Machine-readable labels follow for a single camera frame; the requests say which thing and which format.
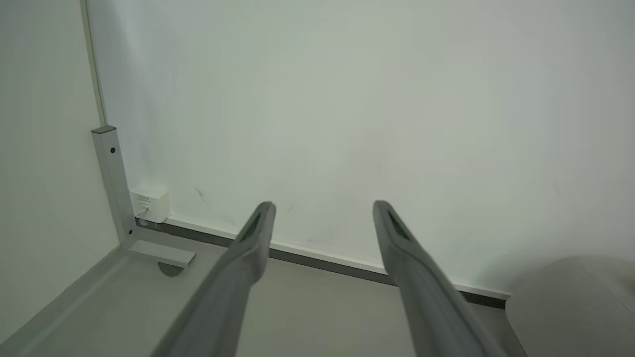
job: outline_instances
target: gray floor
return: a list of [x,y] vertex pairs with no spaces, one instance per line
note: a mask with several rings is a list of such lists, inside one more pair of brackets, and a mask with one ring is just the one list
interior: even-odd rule
[[[0,355],[150,355],[225,249],[144,234],[196,252],[193,265],[168,278],[149,259],[116,254],[103,278],[83,287],[89,292],[79,302],[62,303],[61,296],[63,309],[45,309],[0,346]],[[472,307],[510,356],[523,355],[503,310]],[[414,356],[414,350],[396,287],[269,259],[251,291],[237,355]]]

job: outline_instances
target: cable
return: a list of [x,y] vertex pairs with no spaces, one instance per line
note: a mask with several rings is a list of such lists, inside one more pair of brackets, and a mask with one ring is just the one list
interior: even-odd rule
[[139,212],[135,213],[135,217],[139,217],[141,215],[145,215],[146,213],[148,213],[148,208],[147,207],[143,207],[141,210],[139,210]]

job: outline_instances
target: gray metal post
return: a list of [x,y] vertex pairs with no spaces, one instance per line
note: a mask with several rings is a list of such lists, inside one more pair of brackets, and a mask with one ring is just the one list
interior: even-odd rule
[[123,167],[117,128],[105,125],[92,131],[99,169],[102,172],[104,187],[110,203],[110,212],[115,222],[119,244],[128,248],[132,239],[127,239],[137,229],[135,214],[132,212],[130,193]]

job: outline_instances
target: white wall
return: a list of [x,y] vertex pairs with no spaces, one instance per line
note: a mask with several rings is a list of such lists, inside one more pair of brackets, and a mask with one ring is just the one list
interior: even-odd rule
[[78,0],[0,3],[0,343],[118,245]]
[[386,199],[450,279],[635,253],[635,3],[90,1],[129,185],[381,263]]

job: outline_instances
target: beige object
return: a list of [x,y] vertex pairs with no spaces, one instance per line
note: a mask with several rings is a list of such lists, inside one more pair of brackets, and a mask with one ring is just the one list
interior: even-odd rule
[[541,269],[507,301],[528,356],[635,356],[635,262],[573,257]]

